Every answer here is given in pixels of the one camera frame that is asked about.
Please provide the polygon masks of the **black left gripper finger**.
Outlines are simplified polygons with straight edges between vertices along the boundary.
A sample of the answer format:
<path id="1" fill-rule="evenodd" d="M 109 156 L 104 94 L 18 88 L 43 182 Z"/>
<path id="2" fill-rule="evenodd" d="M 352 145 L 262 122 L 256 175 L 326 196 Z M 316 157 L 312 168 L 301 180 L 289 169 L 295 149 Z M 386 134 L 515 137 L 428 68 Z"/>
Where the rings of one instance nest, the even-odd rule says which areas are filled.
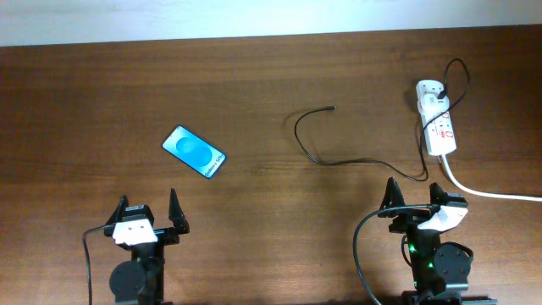
<path id="1" fill-rule="evenodd" d="M 188 234 L 190 225 L 182 211 L 177 193 L 174 188 L 170 190 L 169 196 L 169 220 L 172 221 L 178 234 Z"/>
<path id="2" fill-rule="evenodd" d="M 129 206 L 129 200 L 126 195 L 123 195 L 120 197 L 119 204 L 117 208 L 113 211 L 110 218 L 105 223 L 106 226 L 114 226 L 118 222 L 120 222 L 123 218 L 125 209 Z"/>

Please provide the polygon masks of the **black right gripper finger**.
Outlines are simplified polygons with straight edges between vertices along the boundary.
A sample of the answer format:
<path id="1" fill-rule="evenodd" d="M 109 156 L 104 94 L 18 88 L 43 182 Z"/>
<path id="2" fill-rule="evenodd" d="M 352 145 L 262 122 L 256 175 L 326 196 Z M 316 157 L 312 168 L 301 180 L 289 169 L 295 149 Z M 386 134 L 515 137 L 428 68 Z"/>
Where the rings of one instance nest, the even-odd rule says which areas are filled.
<path id="1" fill-rule="evenodd" d="M 438 183 L 429 186 L 430 204 L 432 206 L 445 206 L 449 202 L 449 196 L 442 190 Z"/>
<path id="2" fill-rule="evenodd" d="M 380 205 L 380 218 L 394 218 L 399 212 L 399 208 L 405 207 L 404 197 L 395 178 L 390 177 L 386 182 L 384 197 Z"/>

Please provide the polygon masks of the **blue Galaxy smartphone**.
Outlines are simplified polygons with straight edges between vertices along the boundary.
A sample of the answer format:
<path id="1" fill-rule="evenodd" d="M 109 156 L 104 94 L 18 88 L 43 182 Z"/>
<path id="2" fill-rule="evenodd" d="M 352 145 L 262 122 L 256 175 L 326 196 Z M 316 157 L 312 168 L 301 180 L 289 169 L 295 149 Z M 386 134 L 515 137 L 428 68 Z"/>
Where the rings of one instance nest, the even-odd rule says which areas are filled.
<path id="1" fill-rule="evenodd" d="M 162 148 L 207 179 L 213 178 L 227 159 L 223 152 L 182 125 L 166 137 Z"/>

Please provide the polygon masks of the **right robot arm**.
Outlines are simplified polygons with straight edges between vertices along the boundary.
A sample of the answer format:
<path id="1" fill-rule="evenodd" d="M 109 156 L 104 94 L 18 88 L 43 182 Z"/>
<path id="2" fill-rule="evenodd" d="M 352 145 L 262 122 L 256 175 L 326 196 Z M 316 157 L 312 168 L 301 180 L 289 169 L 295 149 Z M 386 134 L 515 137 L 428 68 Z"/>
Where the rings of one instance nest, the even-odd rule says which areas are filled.
<path id="1" fill-rule="evenodd" d="M 467 215 L 467 200 L 445 192 L 437 183 L 429 186 L 430 202 L 416 208 L 405 204 L 394 178 L 386 183 L 380 218 L 392 219 L 389 232 L 402 235 L 401 251 L 412 270 L 415 289 L 404 291 L 404 304 L 496 304 L 485 297 L 465 297 L 473 251 L 440 236 L 456 228 Z"/>

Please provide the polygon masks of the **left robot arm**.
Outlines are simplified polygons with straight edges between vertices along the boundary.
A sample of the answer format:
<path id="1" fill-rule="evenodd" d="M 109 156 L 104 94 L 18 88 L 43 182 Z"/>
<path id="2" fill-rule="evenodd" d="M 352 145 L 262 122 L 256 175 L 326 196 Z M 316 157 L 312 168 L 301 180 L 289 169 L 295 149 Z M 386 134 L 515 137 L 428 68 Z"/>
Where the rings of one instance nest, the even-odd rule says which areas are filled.
<path id="1" fill-rule="evenodd" d="M 130 252 L 109 277 L 116 304 L 161 305 L 164 298 L 164 248 L 180 242 L 190 232 L 174 189 L 169 195 L 170 227 L 155 229 L 152 210 L 147 205 L 131 206 L 122 196 L 104 229 L 104 235 Z"/>

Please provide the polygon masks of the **white USB charger adapter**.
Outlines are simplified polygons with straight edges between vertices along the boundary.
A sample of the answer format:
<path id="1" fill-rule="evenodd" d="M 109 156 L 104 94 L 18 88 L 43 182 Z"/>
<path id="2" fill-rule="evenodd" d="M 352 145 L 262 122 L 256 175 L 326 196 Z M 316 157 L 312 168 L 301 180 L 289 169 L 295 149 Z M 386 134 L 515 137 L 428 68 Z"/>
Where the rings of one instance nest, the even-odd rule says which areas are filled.
<path id="1" fill-rule="evenodd" d="M 448 97 L 438 99 L 433 94 L 428 94 L 418 99 L 418 112 L 421 115 L 429 116 L 445 112 L 450 107 Z"/>

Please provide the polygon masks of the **white power strip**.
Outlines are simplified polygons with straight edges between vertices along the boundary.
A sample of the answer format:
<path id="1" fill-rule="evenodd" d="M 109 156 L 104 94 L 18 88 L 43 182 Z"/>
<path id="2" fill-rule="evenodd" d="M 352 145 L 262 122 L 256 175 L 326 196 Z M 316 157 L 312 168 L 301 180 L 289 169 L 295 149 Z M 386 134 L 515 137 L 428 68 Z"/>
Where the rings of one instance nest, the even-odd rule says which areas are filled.
<path id="1" fill-rule="evenodd" d="M 433 94 L 438 98 L 443 90 L 443 84 L 437 80 L 421 80 L 416 85 L 418 99 L 428 94 Z M 445 111 L 440 114 L 429 116 L 420 114 L 420 116 L 428 154 L 438 157 L 454 152 L 456 150 L 456 139 L 452 129 L 450 113 Z"/>

